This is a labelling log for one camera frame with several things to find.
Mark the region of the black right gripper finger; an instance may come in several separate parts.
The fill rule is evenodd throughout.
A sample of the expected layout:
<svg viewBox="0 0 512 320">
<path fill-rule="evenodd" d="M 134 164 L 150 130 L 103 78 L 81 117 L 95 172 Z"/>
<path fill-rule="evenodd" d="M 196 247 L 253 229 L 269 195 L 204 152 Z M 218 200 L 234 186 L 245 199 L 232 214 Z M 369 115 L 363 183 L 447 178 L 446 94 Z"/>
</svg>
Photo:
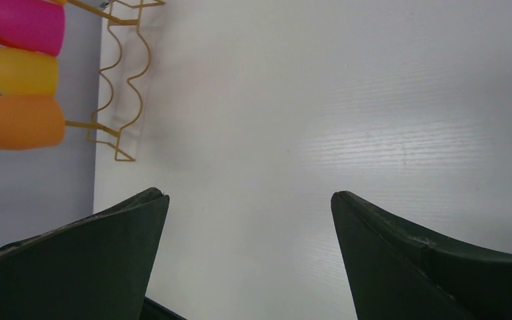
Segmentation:
<svg viewBox="0 0 512 320">
<path fill-rule="evenodd" d="M 333 222 L 359 319 L 512 319 L 512 254 L 456 240 L 348 191 Z"/>
</svg>

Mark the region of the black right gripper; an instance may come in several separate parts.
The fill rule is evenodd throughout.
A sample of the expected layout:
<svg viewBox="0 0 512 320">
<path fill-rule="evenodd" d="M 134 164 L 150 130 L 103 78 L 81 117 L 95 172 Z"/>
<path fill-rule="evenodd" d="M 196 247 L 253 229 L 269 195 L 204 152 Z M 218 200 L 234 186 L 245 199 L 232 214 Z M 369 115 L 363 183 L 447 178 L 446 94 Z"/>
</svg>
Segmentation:
<svg viewBox="0 0 512 320">
<path fill-rule="evenodd" d="M 152 187 L 0 247 L 0 319 L 185 320 L 146 296 L 169 202 Z"/>
</svg>

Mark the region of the orange wine glass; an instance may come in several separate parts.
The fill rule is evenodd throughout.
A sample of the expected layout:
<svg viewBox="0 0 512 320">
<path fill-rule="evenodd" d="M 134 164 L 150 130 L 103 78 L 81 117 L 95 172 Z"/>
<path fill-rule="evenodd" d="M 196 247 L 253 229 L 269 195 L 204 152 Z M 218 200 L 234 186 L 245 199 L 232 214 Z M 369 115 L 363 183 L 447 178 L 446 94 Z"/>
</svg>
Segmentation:
<svg viewBox="0 0 512 320">
<path fill-rule="evenodd" d="M 0 96 L 0 149 L 56 146 L 64 139 L 65 130 L 64 114 L 52 96 Z"/>
</svg>

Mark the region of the yellow wine glass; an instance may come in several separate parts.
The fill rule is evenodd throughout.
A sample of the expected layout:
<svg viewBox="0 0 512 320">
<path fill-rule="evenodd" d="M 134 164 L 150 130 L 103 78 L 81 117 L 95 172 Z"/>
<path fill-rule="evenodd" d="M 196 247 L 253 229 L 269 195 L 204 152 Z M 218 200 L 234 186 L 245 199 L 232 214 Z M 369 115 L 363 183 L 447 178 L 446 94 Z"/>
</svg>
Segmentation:
<svg viewBox="0 0 512 320">
<path fill-rule="evenodd" d="M 54 96 L 58 80 L 59 65 L 55 57 L 0 47 L 0 94 Z"/>
</svg>

